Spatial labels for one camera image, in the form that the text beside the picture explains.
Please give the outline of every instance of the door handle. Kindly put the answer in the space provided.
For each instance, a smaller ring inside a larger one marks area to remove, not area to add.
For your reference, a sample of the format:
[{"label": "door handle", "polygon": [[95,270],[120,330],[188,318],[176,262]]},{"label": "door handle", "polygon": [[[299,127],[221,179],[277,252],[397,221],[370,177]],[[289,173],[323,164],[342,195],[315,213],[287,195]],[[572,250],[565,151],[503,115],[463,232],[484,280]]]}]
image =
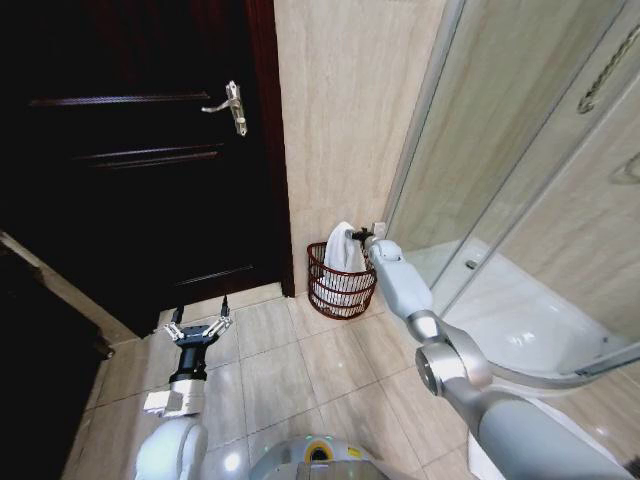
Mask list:
[{"label": "door handle", "polygon": [[231,115],[233,115],[233,121],[236,124],[236,132],[238,132],[238,135],[241,137],[244,137],[247,134],[247,119],[244,118],[240,85],[236,85],[236,82],[231,80],[225,87],[225,90],[227,92],[227,100],[217,107],[202,107],[200,110],[204,113],[216,113],[225,108],[229,108]]}]

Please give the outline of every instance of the white towel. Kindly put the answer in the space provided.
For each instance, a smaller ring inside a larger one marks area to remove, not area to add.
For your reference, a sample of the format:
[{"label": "white towel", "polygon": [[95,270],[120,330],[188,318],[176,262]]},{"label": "white towel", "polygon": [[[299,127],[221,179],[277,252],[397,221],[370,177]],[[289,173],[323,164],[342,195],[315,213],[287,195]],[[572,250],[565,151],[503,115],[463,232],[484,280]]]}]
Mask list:
[{"label": "white towel", "polygon": [[324,265],[339,272],[363,272],[365,264],[360,241],[347,238],[347,230],[355,229],[347,222],[340,222],[329,235],[324,252]]},{"label": "white towel", "polygon": [[[339,272],[363,272],[366,270],[366,266],[360,248],[360,241],[347,238],[347,230],[354,230],[354,228],[347,222],[340,222],[329,235],[324,253],[324,265]],[[324,286],[333,290],[348,292],[351,285],[351,283],[345,282],[343,276],[326,272],[325,276],[320,279],[320,285],[314,285],[314,291],[321,300],[333,305],[355,307],[362,301],[362,295],[341,295],[322,288]],[[328,307],[332,313],[344,313],[341,312],[342,309],[323,305],[322,302],[320,302],[320,305]]]}]

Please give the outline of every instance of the yellow light ring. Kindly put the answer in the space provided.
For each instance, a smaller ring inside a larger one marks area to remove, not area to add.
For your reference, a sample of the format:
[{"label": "yellow light ring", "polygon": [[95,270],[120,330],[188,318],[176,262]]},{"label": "yellow light ring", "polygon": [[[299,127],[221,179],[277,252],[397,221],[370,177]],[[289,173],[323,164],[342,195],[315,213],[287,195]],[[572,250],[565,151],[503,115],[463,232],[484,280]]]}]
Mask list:
[{"label": "yellow light ring", "polygon": [[331,450],[331,447],[322,440],[316,440],[315,442],[311,442],[307,447],[307,450],[304,454],[305,463],[311,463],[311,454],[314,450],[318,449],[322,450],[327,455],[327,462],[333,460],[333,450]]}]

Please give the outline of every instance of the door frame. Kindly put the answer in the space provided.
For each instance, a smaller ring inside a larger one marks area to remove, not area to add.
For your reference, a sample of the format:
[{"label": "door frame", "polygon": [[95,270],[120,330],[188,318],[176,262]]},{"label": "door frame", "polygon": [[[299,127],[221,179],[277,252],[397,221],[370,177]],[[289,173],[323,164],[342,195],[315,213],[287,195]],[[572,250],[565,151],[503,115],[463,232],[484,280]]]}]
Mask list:
[{"label": "door frame", "polygon": [[254,56],[257,79],[260,121],[263,125],[264,146],[270,173],[271,190],[276,204],[280,257],[280,283],[286,297],[295,295],[293,281],[293,254],[291,245],[291,217],[289,190],[284,149],[284,126],[280,71],[278,65],[278,39],[273,0],[244,0],[250,47]]}]

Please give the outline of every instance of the shower enclosure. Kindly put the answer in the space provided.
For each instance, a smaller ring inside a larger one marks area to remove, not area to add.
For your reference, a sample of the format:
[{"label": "shower enclosure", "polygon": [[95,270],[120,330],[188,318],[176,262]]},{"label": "shower enclosure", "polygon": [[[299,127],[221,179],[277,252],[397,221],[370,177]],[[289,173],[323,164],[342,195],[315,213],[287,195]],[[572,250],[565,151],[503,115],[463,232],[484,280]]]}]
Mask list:
[{"label": "shower enclosure", "polygon": [[445,10],[388,236],[515,383],[640,358],[639,24],[623,0]]}]

